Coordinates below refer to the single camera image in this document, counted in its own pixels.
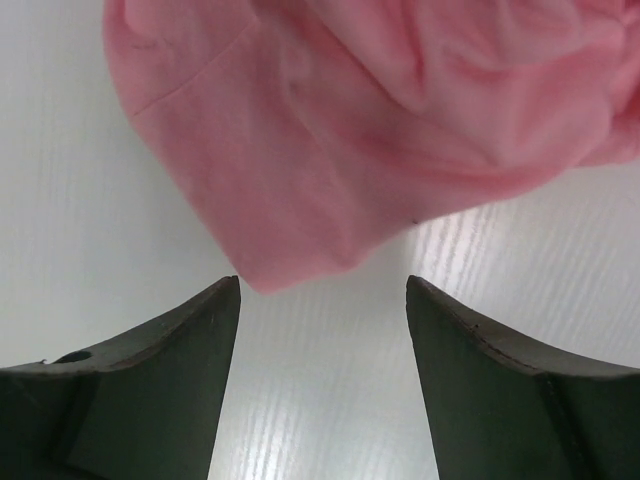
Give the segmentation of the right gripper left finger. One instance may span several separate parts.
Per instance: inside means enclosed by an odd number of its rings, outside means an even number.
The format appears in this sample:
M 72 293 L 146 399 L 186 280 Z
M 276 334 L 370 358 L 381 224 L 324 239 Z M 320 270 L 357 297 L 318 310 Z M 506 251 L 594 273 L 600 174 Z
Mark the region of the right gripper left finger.
M 1 372 L 5 479 L 204 479 L 240 313 L 225 277 L 57 361 Z

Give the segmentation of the pink t shirt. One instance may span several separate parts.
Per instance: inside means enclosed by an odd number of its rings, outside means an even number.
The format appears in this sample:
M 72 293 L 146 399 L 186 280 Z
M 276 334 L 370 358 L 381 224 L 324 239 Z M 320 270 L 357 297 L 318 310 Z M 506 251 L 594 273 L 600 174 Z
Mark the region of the pink t shirt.
M 639 155 L 635 1 L 108 1 L 121 106 L 238 274 Z

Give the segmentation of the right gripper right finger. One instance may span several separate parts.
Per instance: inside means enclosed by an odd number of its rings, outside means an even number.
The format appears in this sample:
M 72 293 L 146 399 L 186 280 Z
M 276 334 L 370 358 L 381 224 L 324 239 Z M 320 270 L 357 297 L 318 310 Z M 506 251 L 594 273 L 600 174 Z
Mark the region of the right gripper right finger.
M 635 479 L 639 372 L 528 337 L 413 276 L 406 314 L 443 479 Z

